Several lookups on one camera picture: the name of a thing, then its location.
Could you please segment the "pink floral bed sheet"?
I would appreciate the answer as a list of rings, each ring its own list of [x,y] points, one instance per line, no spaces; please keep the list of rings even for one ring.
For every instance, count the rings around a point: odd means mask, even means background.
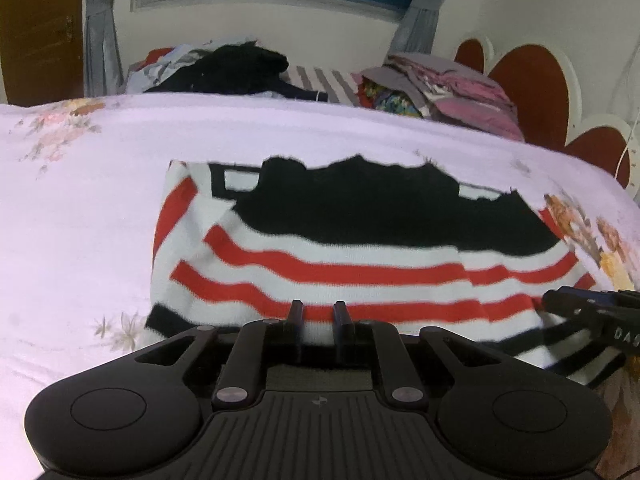
[[[596,284],[639,293],[639,209],[606,172],[530,144],[338,105],[160,94],[1,110],[6,479],[634,479],[639,347],[588,387],[446,328],[402,341],[426,401],[307,344],[252,405],[213,394],[240,327],[145,344],[172,162],[430,164],[552,215]]]

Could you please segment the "folded pink grey bedding stack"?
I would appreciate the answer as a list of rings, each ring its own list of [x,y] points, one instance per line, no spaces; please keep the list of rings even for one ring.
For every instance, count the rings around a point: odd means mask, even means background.
[[[524,140],[518,109],[498,82],[456,62],[422,53],[387,55],[360,74],[360,105],[516,142]]]

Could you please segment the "striped knit child sweater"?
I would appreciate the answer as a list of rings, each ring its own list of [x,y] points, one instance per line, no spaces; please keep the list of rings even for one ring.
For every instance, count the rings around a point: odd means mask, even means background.
[[[550,289],[595,284],[549,211],[430,164],[172,162],[141,339],[284,318],[300,301],[303,340],[330,344],[341,301],[355,320],[446,328],[597,387],[623,353],[539,309]]]

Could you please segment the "brown wooden door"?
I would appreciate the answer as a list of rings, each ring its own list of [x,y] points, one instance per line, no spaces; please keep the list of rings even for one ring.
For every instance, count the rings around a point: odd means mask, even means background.
[[[1,71],[14,105],[84,95],[82,0],[1,0]]]

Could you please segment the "red white scalloped headboard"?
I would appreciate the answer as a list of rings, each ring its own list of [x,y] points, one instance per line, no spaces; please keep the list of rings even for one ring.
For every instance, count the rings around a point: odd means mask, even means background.
[[[497,54],[490,40],[469,36],[454,60],[500,84],[518,109],[525,141],[577,157],[614,177],[630,126],[613,114],[582,114],[582,89],[568,56],[560,49],[526,42]],[[628,160],[615,178],[626,188]]]

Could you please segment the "grey curtain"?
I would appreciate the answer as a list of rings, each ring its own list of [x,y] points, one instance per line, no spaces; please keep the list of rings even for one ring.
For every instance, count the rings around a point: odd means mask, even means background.
[[[114,96],[122,86],[115,0],[84,0],[85,96]]]
[[[390,53],[446,53],[473,29],[483,0],[411,0],[388,49]]]

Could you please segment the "right grey curtain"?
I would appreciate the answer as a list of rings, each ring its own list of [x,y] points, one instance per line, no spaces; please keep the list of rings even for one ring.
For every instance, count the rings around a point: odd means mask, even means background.
[[[388,49],[390,53],[446,53],[473,29],[483,0],[411,0]]]

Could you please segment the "grey striped mattress cloth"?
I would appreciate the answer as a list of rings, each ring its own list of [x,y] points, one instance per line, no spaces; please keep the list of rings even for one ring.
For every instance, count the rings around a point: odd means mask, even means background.
[[[298,88],[325,93],[329,103],[354,107],[360,105],[357,92],[361,77],[358,73],[335,68],[290,65],[282,74],[282,79]]]

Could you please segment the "black clothes pile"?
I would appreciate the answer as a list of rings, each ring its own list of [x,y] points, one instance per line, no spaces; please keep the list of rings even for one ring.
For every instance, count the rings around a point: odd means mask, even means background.
[[[288,59],[281,53],[247,44],[226,44],[195,63],[179,68],[145,93],[206,93],[257,96],[273,92],[285,99],[328,102],[326,92],[305,90],[281,78]]]

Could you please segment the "left grey curtain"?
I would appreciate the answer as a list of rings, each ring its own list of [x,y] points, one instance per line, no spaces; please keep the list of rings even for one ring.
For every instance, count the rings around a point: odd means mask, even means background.
[[[114,96],[122,86],[115,0],[84,0],[85,96]]]

